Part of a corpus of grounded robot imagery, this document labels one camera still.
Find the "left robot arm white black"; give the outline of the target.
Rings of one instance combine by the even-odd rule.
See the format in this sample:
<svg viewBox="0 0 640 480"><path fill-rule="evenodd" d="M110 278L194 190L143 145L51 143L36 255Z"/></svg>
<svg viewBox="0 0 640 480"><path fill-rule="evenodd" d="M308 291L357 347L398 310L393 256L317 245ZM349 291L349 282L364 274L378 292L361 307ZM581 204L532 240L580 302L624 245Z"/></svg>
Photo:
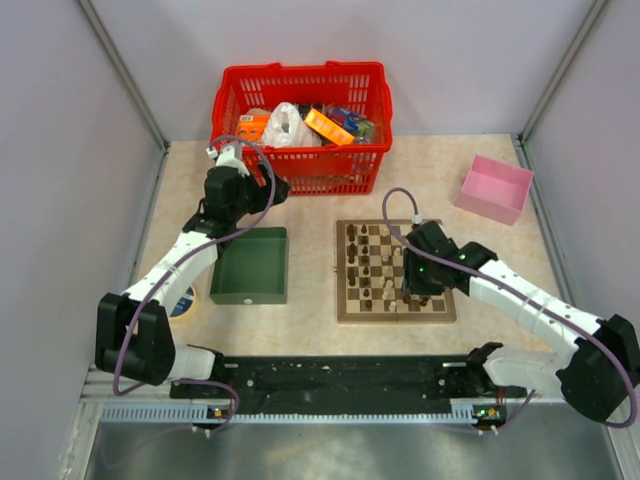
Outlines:
<svg viewBox="0 0 640 480"><path fill-rule="evenodd" d="M191 283L243 235L237 226L242 218L261 220L287 199L289 184L268 166L259 169L264 185L235 167L211 168L204 197L167 254L123 293L108 293L100 300L95 364L113 374L115 384L122 378L138 386L191 380L205 396L224 390L227 374L215 365L215 352L177 346L169 315Z"/></svg>

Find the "wooden chess board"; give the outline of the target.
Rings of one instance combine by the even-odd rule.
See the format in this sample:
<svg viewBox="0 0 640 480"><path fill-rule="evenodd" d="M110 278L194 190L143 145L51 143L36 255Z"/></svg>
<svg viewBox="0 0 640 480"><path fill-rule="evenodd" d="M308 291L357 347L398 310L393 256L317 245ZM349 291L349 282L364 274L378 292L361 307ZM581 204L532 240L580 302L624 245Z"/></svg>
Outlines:
<svg viewBox="0 0 640 480"><path fill-rule="evenodd" d="M347 235L353 224L355 236ZM361 226L368 232L362 235ZM457 320L454 296L404 295L404 246L382 220L336 222L336 308L342 324L450 324Z"/></svg>

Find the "orange box in basket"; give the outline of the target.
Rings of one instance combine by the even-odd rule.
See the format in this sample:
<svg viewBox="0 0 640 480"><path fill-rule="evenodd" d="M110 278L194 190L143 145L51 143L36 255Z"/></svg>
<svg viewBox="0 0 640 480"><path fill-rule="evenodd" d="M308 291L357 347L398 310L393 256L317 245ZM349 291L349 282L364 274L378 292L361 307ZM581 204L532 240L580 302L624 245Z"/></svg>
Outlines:
<svg viewBox="0 0 640 480"><path fill-rule="evenodd" d="M345 146L351 145L355 137L340 125L329 119L319 110L312 108L304 119L304 123L329 142Z"/></svg>

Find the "aluminium frame rail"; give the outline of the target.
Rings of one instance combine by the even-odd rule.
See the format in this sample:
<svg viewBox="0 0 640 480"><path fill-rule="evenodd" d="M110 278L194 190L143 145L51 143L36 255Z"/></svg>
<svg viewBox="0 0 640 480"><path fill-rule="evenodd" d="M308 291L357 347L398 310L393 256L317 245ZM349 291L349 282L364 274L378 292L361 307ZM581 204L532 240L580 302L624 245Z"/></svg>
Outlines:
<svg viewBox="0 0 640 480"><path fill-rule="evenodd" d="M411 400L440 401L467 398L522 398L521 387L496 387L480 367L451 357L338 356L338 357L229 357L214 369L213 381L189 384L166 381L159 386L134 388L119 381L122 399L134 396L204 400L226 398L225 385L234 389L241 406L256 401L291 401L295 404L389 399L392 404Z"/></svg>

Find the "red plastic shopping basket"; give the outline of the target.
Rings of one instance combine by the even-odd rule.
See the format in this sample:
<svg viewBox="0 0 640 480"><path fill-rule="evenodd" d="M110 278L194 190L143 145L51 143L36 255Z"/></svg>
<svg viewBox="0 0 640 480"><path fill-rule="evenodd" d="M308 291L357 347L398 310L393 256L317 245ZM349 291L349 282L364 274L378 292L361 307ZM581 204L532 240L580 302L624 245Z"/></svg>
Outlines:
<svg viewBox="0 0 640 480"><path fill-rule="evenodd" d="M240 116L254 107L282 102L335 105L362 114L375 125L369 144L274 148L265 146L275 173L295 195L364 195L373 190L393 142L393 105L382 63L327 61L322 65L279 63L224 70L211 114L211 139L236 132Z"/></svg>

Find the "green plastic tray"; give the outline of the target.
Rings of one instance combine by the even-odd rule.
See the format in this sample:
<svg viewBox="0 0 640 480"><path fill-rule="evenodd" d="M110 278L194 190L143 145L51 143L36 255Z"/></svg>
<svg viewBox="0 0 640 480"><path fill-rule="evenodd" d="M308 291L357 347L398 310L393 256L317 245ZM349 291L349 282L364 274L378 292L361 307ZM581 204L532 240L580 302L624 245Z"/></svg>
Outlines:
<svg viewBox="0 0 640 480"><path fill-rule="evenodd" d="M209 296L217 305L286 304L288 262L287 229L254 228L216 261Z"/></svg>

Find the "pink open box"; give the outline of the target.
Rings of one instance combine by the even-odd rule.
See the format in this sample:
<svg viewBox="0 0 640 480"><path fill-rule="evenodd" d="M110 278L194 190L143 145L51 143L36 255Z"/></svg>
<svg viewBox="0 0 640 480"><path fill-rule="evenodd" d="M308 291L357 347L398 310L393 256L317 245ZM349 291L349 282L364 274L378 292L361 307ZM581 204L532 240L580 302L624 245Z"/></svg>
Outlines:
<svg viewBox="0 0 640 480"><path fill-rule="evenodd" d="M531 170L476 155L453 205L513 226L524 210L533 179Z"/></svg>

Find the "blue snack packet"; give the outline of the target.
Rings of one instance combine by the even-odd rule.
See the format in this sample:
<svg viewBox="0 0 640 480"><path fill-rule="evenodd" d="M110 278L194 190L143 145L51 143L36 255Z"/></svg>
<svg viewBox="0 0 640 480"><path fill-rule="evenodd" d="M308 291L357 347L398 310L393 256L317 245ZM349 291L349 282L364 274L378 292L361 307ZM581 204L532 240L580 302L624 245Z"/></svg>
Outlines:
<svg viewBox="0 0 640 480"><path fill-rule="evenodd" d="M353 136L360 136L359 123L364 121L365 117L344 107L334 107L328 113L329 118L343 130Z"/></svg>

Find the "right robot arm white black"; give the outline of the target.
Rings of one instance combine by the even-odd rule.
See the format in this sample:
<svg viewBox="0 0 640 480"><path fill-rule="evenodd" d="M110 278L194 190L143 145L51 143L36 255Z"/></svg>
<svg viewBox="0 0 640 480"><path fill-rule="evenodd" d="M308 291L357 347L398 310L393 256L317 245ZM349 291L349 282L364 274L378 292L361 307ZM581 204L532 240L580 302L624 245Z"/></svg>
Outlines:
<svg viewBox="0 0 640 480"><path fill-rule="evenodd" d="M476 242L458 247L436 221L413 226L401 241L408 293L458 290L503 312L550 348L539 352L495 343L474 350L476 364L466 372L474 393L521 387L563 398L584 417L604 424L627 404L629 417L620 425L635 422L639 345L628 320L619 315L604 320L556 298L486 247Z"/></svg>

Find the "white plastic bag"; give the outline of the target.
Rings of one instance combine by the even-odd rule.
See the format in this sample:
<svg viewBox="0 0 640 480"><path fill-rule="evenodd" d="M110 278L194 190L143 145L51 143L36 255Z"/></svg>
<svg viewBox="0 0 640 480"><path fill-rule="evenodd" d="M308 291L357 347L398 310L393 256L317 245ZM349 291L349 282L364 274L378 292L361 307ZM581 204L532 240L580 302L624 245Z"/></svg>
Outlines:
<svg viewBox="0 0 640 480"><path fill-rule="evenodd" d="M321 139L304 122L294 104L281 102L267 121L262 143L274 148L314 148L321 146Z"/></svg>

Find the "orange white packet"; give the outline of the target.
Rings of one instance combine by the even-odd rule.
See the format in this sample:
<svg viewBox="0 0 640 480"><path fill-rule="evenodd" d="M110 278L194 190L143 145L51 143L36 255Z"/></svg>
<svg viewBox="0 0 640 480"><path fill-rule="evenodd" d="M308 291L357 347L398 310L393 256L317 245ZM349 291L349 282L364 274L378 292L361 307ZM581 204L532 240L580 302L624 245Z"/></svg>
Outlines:
<svg viewBox="0 0 640 480"><path fill-rule="evenodd" d="M261 143L269 114L245 114L238 119L236 135L253 143Z"/></svg>

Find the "tape roll blue label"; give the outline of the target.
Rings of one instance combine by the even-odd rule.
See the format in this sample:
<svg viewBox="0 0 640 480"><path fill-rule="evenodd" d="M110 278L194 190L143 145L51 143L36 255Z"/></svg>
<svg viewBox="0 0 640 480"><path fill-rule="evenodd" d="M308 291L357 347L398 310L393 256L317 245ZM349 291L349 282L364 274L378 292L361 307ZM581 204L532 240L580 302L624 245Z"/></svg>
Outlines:
<svg viewBox="0 0 640 480"><path fill-rule="evenodd" d="M199 298L195 288L190 285L174 306L169 319L172 321L186 320L198 310Z"/></svg>

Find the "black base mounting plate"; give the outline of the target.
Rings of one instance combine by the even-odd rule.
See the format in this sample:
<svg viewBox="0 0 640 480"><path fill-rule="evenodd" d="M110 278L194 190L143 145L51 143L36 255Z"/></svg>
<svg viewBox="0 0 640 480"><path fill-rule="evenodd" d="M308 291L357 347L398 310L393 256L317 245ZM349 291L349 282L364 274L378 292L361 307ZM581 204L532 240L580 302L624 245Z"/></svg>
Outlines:
<svg viewBox="0 0 640 480"><path fill-rule="evenodd" d="M213 379L239 394L241 414L445 413L452 399L526 396L463 355L227 356Z"/></svg>

